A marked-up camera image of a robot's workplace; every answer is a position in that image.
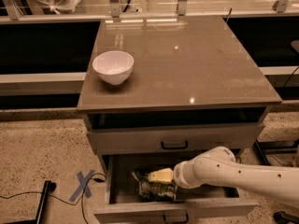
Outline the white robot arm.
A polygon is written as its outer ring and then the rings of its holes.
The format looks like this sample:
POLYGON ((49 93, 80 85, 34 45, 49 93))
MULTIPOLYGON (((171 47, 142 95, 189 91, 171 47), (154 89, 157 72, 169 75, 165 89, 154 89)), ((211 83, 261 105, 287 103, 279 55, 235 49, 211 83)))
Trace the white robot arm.
POLYGON ((149 182, 195 189, 204 184, 243 189, 299 207, 299 168, 237 163, 227 147, 215 147, 173 169, 151 172, 149 182))

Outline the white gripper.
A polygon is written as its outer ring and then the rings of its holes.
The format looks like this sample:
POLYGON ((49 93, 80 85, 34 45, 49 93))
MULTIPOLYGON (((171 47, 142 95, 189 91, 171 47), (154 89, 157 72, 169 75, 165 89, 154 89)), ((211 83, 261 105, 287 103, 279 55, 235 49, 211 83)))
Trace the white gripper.
POLYGON ((173 180, 176 185, 183 189, 195 189, 200 187, 203 182, 198 179, 193 170, 193 160, 183 161, 174 167, 174 171, 170 168, 164 168, 149 173, 149 182, 169 184, 173 180))

